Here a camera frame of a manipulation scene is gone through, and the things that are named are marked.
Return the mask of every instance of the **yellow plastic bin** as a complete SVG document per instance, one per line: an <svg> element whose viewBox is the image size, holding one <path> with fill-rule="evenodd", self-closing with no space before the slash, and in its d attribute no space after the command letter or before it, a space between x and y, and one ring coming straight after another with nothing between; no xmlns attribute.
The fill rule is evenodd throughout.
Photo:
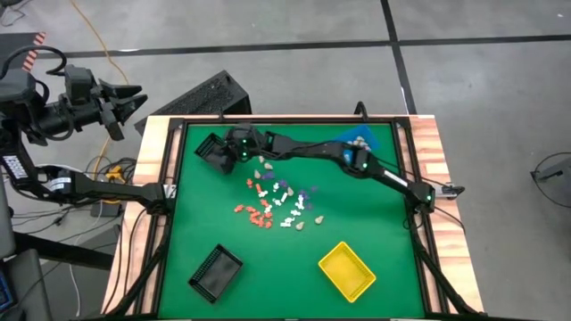
<svg viewBox="0 0 571 321"><path fill-rule="evenodd" d="M355 302L377 279L345 242L340 242L319 267L350 303Z"/></svg>

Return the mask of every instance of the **green felt mat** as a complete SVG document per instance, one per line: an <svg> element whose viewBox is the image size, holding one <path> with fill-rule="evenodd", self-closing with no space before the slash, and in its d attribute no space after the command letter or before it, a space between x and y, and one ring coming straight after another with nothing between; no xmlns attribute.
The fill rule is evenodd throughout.
<svg viewBox="0 0 571 321"><path fill-rule="evenodd" d="M259 126L293 139L321 142L353 128L347 125ZM397 163L393 135L388 125L371 125L381 144L374 151L385 161ZM161 294L162 318L308 318L308 317L422 317L417 270L409 231L402 222L402 196L371 179L345 175L327 160L293 159L272 162L277 179L285 179L295 191L309 191L313 210L305 210L294 222L305 221L296 231L279 222L291 217L296 196L272 210L274 226L259 228L237 204L263 210L255 188L247 178L258 159L238 163L224 176L194 154L210 133L222 136L227 127L191 126L177 191L177 207L169 257ZM272 181L262 184L266 197ZM323 215L317 226L315 217ZM319 269L318 261L345 241L368 265L377 280L349 303ZM214 249L222 244L244 263L215 304L188 285L188 280Z"/></svg>

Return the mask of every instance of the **concrete floor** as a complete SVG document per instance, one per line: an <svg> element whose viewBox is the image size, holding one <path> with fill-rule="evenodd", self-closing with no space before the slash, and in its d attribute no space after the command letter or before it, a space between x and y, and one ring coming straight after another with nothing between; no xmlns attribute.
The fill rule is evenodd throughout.
<svg viewBox="0 0 571 321"><path fill-rule="evenodd" d="M109 49L117 50L388 39L377 0L78 3ZM541 36L571 29L571 3L566 0L389 3L399 39ZM24 12L26 18L0 32L41 30L47 32L47 45L63 51L100 50L67 0L35 1ZM570 319L571 212L542 198L529 171L548 154L571 150L571 42L401 50L418 113L436 115L452 178L467 188L459 206L486 310L502 317ZM137 156L140 136L132 128L135 121L224 69L248 91L255 113L351 112L358 100L370 113L407 112L390 47L138 56L115 61L132 84L143 86L149 101L127 124L126 139L111 145L108 156L113 160ZM104 58L70 62L91 68L97 78L122 81ZM33 73L59 93L61 80L43 75L54 64L37 61ZM30 146L29 151L36 163L83 169L105 138L103 128L91 126L65 142L50 142L49 148ZM17 212L46 207L14 193L9 201ZM19 230L35 230L50 221L30 222ZM91 222L86 213L78 213L63 226L39 235L57 240ZM100 290L101 285L90 283L83 288Z"/></svg>

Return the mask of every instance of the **wooden board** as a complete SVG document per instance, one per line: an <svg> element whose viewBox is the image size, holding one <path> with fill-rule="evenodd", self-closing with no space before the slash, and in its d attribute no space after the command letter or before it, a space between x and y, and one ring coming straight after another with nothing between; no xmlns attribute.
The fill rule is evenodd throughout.
<svg viewBox="0 0 571 321"><path fill-rule="evenodd" d="M188 115L188 119L216 119L215 115ZM228 115L227 119L242 119L242 118L258 118L258 119L274 119L274 118L355 118L355 122L360 119L359 115ZM412 126L412 133L420 171L423 177L427 177L439 182L449 182L450 175L448 167L446 166L446 159L444 158L444 151L436 120L434 116L402 116L402 115L374 115L374 117L409 117ZM137 158L137 167L133 178L134 184L142 185L146 183L157 182L159 180L159 173L161 171L162 157L165 151L165 144L167 141L168 127L170 116L151 116L147 119L145 135L141 143L141 149ZM170 148L169 164L167 169L167 177L174 175L175 160L178 152L178 142L180 138L180 129L175 130L174 139ZM411 170L410 158L406 150L406 141L401 136L401 147L405 159L405 166L407 170ZM446 201L438 199L436 206L446 210L454 217L459 219L458 206L455 201ZM133 225L137 219L142 207L137 203L130 202L127 205L123 225L121 229L121 242L120 247L117 246L115 251L115 259L113 261L112 271L107 284L107 291L105 299L103 300L102 312L107 305L109 299L112 299L108 310L114 308L123 293L126 291L125 282L127 280L127 289L132 285L135 279L141 272L143 257L145 253L146 238L149 232L151 218L143 215L139 220L136 228ZM482 311L482 301L478 291L476 277L472 268L470 254L468 252L468 245L466 237L462 229L450 218L447 218L438 210L431 216L432 226L434 230L434 239L436 242L436 250L440 259L441 269L446 275L448 280L454 286L456 291L464 298L466 303L472 308ZM129 236L131 231L134 230L133 244L131 256L128 258ZM160 240L162 235L162 228L158 227L156 235L155 246ZM119 251L122 251L121 260L119 260ZM126 266L130 259L129 270L126 271ZM147 281L145 300L143 303L143 312L150 312L151 302L153 297L154 283L156 278L156 271L151 275ZM112 296L115 282L119 278L119 283L115 294ZM438 299L434 279L426 270L426 278L429 288L429 296L433 311L440 311L438 307Z"/></svg>

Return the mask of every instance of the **black tray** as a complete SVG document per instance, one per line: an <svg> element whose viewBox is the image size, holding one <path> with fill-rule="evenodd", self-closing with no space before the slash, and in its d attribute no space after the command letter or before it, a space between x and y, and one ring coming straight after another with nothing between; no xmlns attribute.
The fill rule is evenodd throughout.
<svg viewBox="0 0 571 321"><path fill-rule="evenodd" d="M238 273L242 264L239 258L218 244L188 283L208 302L214 303Z"/></svg>

